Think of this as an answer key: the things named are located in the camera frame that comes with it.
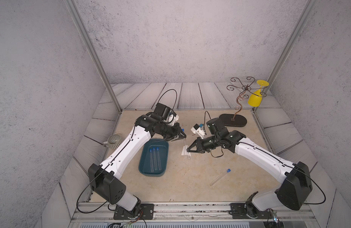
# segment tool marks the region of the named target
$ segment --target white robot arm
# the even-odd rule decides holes
[[[186,138],[179,123],[179,116],[169,107],[157,103],[154,112],[137,118],[135,126],[120,146],[99,166],[92,164],[88,169],[91,188],[110,204],[117,204],[130,214],[137,215],[141,200],[126,190],[119,180],[125,168],[139,149],[151,139],[155,133],[166,141]]]
[[[255,144],[238,131],[228,132],[219,118],[211,119],[207,126],[212,134],[208,138],[198,137],[187,149],[188,152],[205,153],[218,146],[237,153],[254,162],[281,185],[263,192],[255,192],[246,201],[246,212],[251,218],[258,217],[261,211],[272,207],[286,206],[299,210],[312,191],[308,167],[299,162],[284,160]]]

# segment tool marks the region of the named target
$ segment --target clear test tube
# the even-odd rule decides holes
[[[223,172],[219,177],[216,178],[216,180],[214,180],[210,185],[214,185],[218,180],[220,180],[223,176],[225,176],[227,173],[231,172],[231,169],[226,170],[225,172]]]
[[[159,170],[162,170],[162,163],[160,162],[159,147],[156,148],[156,155],[158,157]]]
[[[151,148],[149,149],[149,154],[150,154],[150,170],[151,170],[151,172],[153,173],[154,172],[154,167],[153,167],[153,161],[152,161],[152,159],[153,159],[153,155],[152,155],[152,152],[151,152],[152,150],[151,150]]]
[[[187,152],[188,146],[187,146],[187,144],[186,144],[186,139],[183,139],[183,142],[184,142],[184,148],[186,149],[187,158],[188,158],[188,160],[190,160],[190,159],[191,159],[191,156],[190,156],[189,152]]]
[[[155,152],[155,147],[153,147],[153,155],[154,155],[154,167],[155,167],[155,170],[158,170],[158,165],[157,165],[157,162],[156,162],[156,152]]]

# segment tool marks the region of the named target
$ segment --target mounting plate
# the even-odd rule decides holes
[[[232,215],[233,219],[249,219],[249,217],[246,215],[245,203],[231,203],[230,207],[231,210],[229,211],[229,214]],[[268,219],[272,217],[273,215],[271,212],[262,211],[257,218]]]
[[[241,115],[236,115],[234,121],[231,121],[232,117],[234,117],[234,114],[221,114],[219,116],[223,125],[227,127],[244,127],[248,122],[246,118]]]
[[[144,220],[152,220],[153,213],[154,213],[154,204],[142,203],[140,204],[140,210],[143,212],[143,215],[141,217]],[[114,211],[114,220],[129,220],[129,219],[131,220],[134,219],[133,215],[130,214],[124,208],[117,205]]]

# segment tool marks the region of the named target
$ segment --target black cable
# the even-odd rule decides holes
[[[325,201],[326,201],[326,195],[325,195],[325,193],[322,191],[322,189],[320,188],[320,186],[318,186],[317,184],[316,184],[316,182],[314,181],[314,180],[312,180],[311,179],[311,177],[309,177],[308,175],[306,175],[304,172],[302,172],[302,171],[300,171],[300,170],[298,170],[298,169],[295,169],[295,168],[293,168],[293,167],[290,167],[290,166],[287,166],[287,165],[285,165],[286,167],[289,167],[289,168],[292,168],[292,169],[294,169],[294,170],[296,170],[296,171],[299,171],[300,173],[303,173],[306,177],[308,177],[308,179],[310,179],[317,187],[318,187],[318,189],[320,189],[320,191],[322,192],[322,194],[323,194],[323,197],[324,197],[324,200],[322,201],[322,202],[320,202],[320,203],[304,203],[304,204],[313,204],[313,205],[317,205],[317,204],[323,204]]]
[[[221,147],[221,152],[222,152],[222,155],[215,157],[215,156],[212,155],[212,150],[210,150],[211,156],[214,157],[214,158],[219,158],[219,157],[222,157],[222,156],[223,156],[222,147]]]
[[[109,208],[109,205],[110,205],[110,204],[107,205],[108,210],[110,210],[110,211],[116,211],[116,209],[115,209],[115,210],[110,209],[110,208]]]
[[[141,216],[140,218],[141,218],[141,219],[144,221],[144,223],[145,223],[145,227],[146,227],[146,228],[148,228],[148,225],[146,224],[145,219],[143,219],[143,217],[142,217],[142,216]]]
[[[166,94],[168,91],[171,91],[171,90],[174,90],[174,91],[175,91],[175,101],[174,101],[174,105],[173,105],[173,108],[172,108],[172,109],[174,109],[175,103],[177,102],[177,98],[178,98],[178,94],[177,94],[177,91],[176,91],[175,89],[168,89],[167,91],[165,91],[165,92],[163,93],[163,95],[160,96],[158,102],[159,102],[160,99],[164,96],[164,94]]]
[[[242,213],[232,213],[232,212],[230,212],[229,214],[230,215],[246,215],[247,212],[242,212]]]
[[[323,194],[324,200],[323,200],[322,202],[320,202],[320,203],[304,203],[304,204],[318,205],[318,204],[323,204],[323,203],[326,201],[326,195],[325,195],[325,193],[323,192],[323,190],[320,188],[320,186],[318,186],[318,184],[316,184],[316,182],[315,182],[314,180],[312,180],[311,177],[309,177],[309,176],[308,176],[307,174],[305,174],[304,172],[302,172],[302,171],[300,171],[300,170],[298,170],[298,169],[296,169],[296,168],[293,168],[293,167],[290,167],[290,166],[284,164],[284,163],[281,162],[278,158],[274,157],[274,156],[271,155],[270,153],[268,153],[268,152],[266,152],[266,151],[264,151],[264,150],[262,150],[262,149],[260,149],[260,148],[258,148],[258,147],[256,147],[256,146],[253,146],[253,145],[251,145],[251,144],[244,143],[244,142],[238,142],[238,143],[243,143],[243,144],[249,145],[249,146],[251,146],[251,147],[253,147],[253,148],[255,148],[255,149],[258,149],[258,150],[260,150],[260,151],[262,151],[262,152],[268,154],[269,156],[272,156],[272,157],[275,158],[278,162],[282,163],[284,166],[289,167],[289,168],[291,168],[291,169],[294,169],[294,170],[296,170],[296,171],[299,171],[300,173],[302,173],[303,175],[305,175],[308,179],[310,179],[310,180],[318,187],[318,189],[320,189],[320,191],[321,191],[322,194]]]
[[[132,135],[130,137],[130,140],[127,142],[127,144],[129,144],[130,141],[132,141],[132,136],[133,136],[133,133],[135,132],[135,127],[133,127],[133,130],[132,130]],[[123,151],[123,149],[127,146],[127,144],[120,150],[120,152],[118,154],[116,154],[116,156],[111,160],[111,162],[113,162],[115,160],[115,158]]]
[[[107,226],[107,228],[114,228],[114,226],[120,226],[119,228],[123,227],[123,226],[121,226],[120,222],[114,222],[114,223],[109,224]]]
[[[268,225],[269,225],[269,217],[270,217],[270,211],[268,211],[268,219],[267,219]]]
[[[132,136],[135,132],[135,126],[133,127],[133,130],[132,130],[132,135],[131,135],[131,138],[130,140],[127,142],[127,144],[129,144],[129,142],[131,141],[132,139]],[[127,144],[120,150],[120,152],[112,159],[111,162],[113,162],[115,160],[115,158],[123,151],[123,149],[127,146]],[[84,191],[86,190],[86,188],[88,188],[88,186],[99,176],[101,175],[101,173],[103,173],[105,171],[105,169],[109,166],[109,164],[97,175],[95,176],[95,178],[83,189],[82,193],[78,196],[78,199],[77,199],[77,210],[81,213],[84,213],[84,214],[89,214],[89,213],[92,213],[92,212],[95,212],[96,210],[100,209],[100,207],[102,207],[103,205],[105,205],[105,203],[107,203],[107,201],[105,203],[103,203],[100,207],[98,207],[97,209],[93,210],[93,211],[90,211],[90,212],[84,212],[84,211],[81,211],[79,208],[78,208],[78,202],[79,202],[79,198],[81,197],[81,195],[84,193]]]
[[[174,120],[174,114],[173,114],[173,118],[172,118],[172,120],[171,121],[169,121],[169,122],[164,122],[164,124],[170,124],[171,122],[173,122],[173,120]]]
[[[81,192],[81,194],[78,196],[76,207],[77,207],[77,210],[78,210],[79,212],[81,212],[81,213],[83,213],[83,214],[89,214],[89,213],[95,212],[96,210],[100,209],[100,207],[102,207],[103,205],[105,205],[105,203],[107,203],[107,201],[106,201],[106,202],[104,202],[101,206],[97,207],[97,209],[95,209],[95,210],[93,210],[93,211],[88,211],[88,212],[86,212],[86,211],[81,211],[81,210],[78,208],[79,198],[81,197],[81,195],[84,193],[84,191],[86,190],[86,188],[88,188],[88,186],[89,186],[101,173],[103,173],[103,171],[105,171],[106,168],[104,168],[97,176],[95,176],[95,178],[93,178],[93,180],[83,189],[83,191]]]
[[[211,122],[213,123],[209,112],[208,112],[208,111],[205,111],[205,118],[204,118],[204,120],[203,120],[203,131],[205,132],[205,135],[207,135],[206,130],[205,130],[205,125],[206,125],[206,112],[207,112],[208,117],[210,118]]]

